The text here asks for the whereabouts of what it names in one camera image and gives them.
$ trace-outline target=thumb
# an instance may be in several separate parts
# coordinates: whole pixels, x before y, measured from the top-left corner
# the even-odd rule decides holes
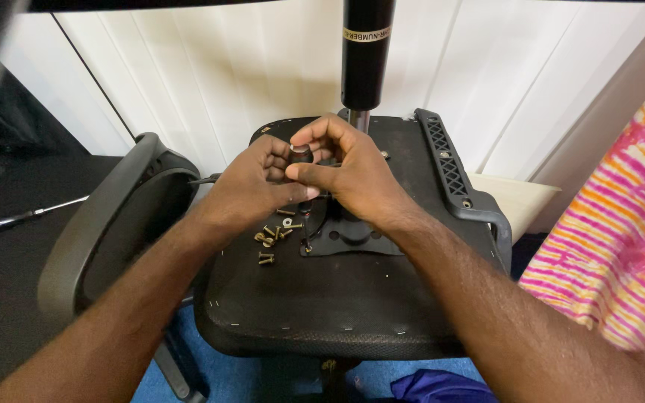
[[[313,163],[293,163],[285,170],[285,176],[301,184],[312,185],[334,191],[333,179],[337,169],[331,166],[315,165]]]
[[[305,202],[307,200],[314,199],[318,194],[320,194],[320,189],[316,187],[306,187],[305,185],[298,183],[270,186],[272,187],[275,203],[278,206]]]

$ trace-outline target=brass bolt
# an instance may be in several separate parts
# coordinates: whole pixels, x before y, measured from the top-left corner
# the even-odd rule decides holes
[[[265,232],[267,232],[268,234],[270,234],[271,236],[273,236],[273,237],[275,236],[275,232],[273,232],[273,230],[272,230],[272,229],[268,228],[268,226],[267,226],[267,225],[266,225],[265,227],[263,227],[263,230],[264,230]]]

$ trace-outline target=bolt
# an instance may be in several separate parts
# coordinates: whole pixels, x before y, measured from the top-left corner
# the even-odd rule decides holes
[[[273,232],[272,229],[268,228],[267,225],[265,227],[263,227],[263,231],[267,232],[268,234],[270,234],[273,237],[275,236],[275,232]]]

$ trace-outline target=fingernail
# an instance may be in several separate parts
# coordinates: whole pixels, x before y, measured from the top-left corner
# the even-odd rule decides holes
[[[285,170],[285,175],[288,178],[292,179],[293,181],[296,181],[297,180],[297,171],[298,171],[297,167],[295,165],[291,165]]]
[[[316,187],[308,187],[306,192],[308,193],[308,200],[312,200],[315,197],[318,197],[318,194],[320,194],[320,189]]]

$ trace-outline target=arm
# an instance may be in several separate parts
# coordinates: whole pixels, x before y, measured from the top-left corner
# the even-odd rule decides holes
[[[0,401],[128,402],[193,277],[276,208],[317,196],[284,177],[288,144],[264,135],[94,306],[0,384]]]
[[[340,168],[298,163],[286,174],[331,191],[399,245],[498,398],[645,402],[640,364],[492,270],[407,196],[367,135],[326,115],[290,141],[310,143],[316,160],[343,158]]]

